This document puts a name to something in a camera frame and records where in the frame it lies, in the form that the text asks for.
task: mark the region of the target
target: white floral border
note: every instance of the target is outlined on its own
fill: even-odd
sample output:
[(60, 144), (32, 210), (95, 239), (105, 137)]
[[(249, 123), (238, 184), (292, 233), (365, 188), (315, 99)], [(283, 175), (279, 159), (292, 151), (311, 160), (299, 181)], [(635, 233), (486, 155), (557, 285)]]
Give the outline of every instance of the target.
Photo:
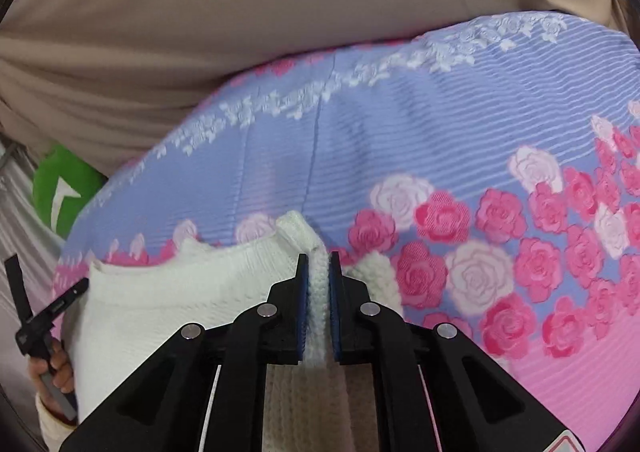
[(343, 88), (354, 88), (362, 84), (371, 87), (382, 79), (391, 76), (391, 71), (402, 68), (417, 70), (425, 64), (430, 72), (450, 72), (453, 67), (466, 63), (473, 65), (474, 57), (489, 46), (498, 44), (504, 52), (518, 47), (513, 37), (521, 34), (532, 38), (539, 27), (539, 38), (556, 44), (559, 35), (568, 29), (564, 15), (551, 12), (523, 12), (506, 15), (484, 16), (461, 26), (436, 40), (440, 32), (427, 32), (414, 39), (411, 44), (379, 60), (358, 64), (345, 72), (333, 71), (327, 80), (315, 80), (287, 95), (279, 92), (247, 95), (233, 103), (222, 102), (207, 109), (206, 112), (188, 120), (177, 127), (156, 145), (137, 165), (129, 171), (112, 178), (84, 208), (80, 217), (85, 217), (93, 208), (103, 207), (113, 193), (129, 183), (145, 170), (150, 158), (161, 159), (167, 155), (170, 147), (181, 150), (190, 156), (205, 142), (212, 143), (227, 128), (247, 128), (256, 121), (256, 117), (268, 114), (276, 117), (300, 120), (306, 113), (315, 109), (322, 101), (327, 103), (335, 93)]

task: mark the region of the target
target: brown fabric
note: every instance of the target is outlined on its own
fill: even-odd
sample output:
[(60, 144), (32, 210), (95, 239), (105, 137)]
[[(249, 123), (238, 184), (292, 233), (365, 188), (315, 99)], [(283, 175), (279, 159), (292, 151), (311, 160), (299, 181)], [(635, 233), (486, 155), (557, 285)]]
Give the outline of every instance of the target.
[(614, 0), (16, 0), (0, 25), (0, 124), (111, 174), (228, 74), (513, 10), (621, 25)]

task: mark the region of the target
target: gray handle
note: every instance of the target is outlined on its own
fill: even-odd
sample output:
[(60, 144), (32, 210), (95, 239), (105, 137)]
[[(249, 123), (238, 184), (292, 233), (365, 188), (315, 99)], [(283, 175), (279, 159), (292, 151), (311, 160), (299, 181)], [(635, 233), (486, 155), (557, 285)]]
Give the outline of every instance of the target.
[(69, 394), (63, 394), (59, 388), (53, 385), (53, 376), (49, 371), (40, 375), (42, 383), (47, 387), (50, 395), (58, 402), (58, 405), (62, 409), (62, 414), (65, 415), (69, 421), (73, 421), (78, 416), (76, 410), (76, 396), (70, 392)]

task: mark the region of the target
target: floral bedsheet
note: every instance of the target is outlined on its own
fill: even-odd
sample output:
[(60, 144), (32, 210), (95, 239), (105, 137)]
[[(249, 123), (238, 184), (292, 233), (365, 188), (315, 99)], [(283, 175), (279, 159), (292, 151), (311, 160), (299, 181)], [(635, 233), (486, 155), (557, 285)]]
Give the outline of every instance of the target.
[(344, 265), (378, 251), (404, 315), (452, 321), (596, 451), (640, 387), (640, 54), (557, 13), (236, 77), (78, 219), (54, 294), (301, 211)]

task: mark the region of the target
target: person's hand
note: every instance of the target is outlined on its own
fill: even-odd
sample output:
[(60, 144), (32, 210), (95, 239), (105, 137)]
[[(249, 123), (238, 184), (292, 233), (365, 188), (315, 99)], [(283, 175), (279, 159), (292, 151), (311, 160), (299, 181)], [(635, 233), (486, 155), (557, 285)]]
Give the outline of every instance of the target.
[[(66, 351), (57, 340), (53, 340), (52, 346), (54, 353), (50, 362), (51, 366), (56, 371), (56, 374), (53, 376), (53, 385), (59, 388), (63, 394), (73, 392), (75, 387), (74, 370), (71, 368), (69, 355), (66, 354)], [(60, 421), (71, 424), (72, 422), (65, 418), (65, 415), (62, 413), (62, 408), (58, 402), (53, 399), (53, 396), (49, 393), (47, 387), (40, 379), (40, 375), (47, 371), (49, 371), (49, 367), (47, 366), (46, 360), (33, 357), (29, 358), (29, 376), (38, 391), (38, 396), (42, 401), (42, 405), (44, 405), (47, 410)]]

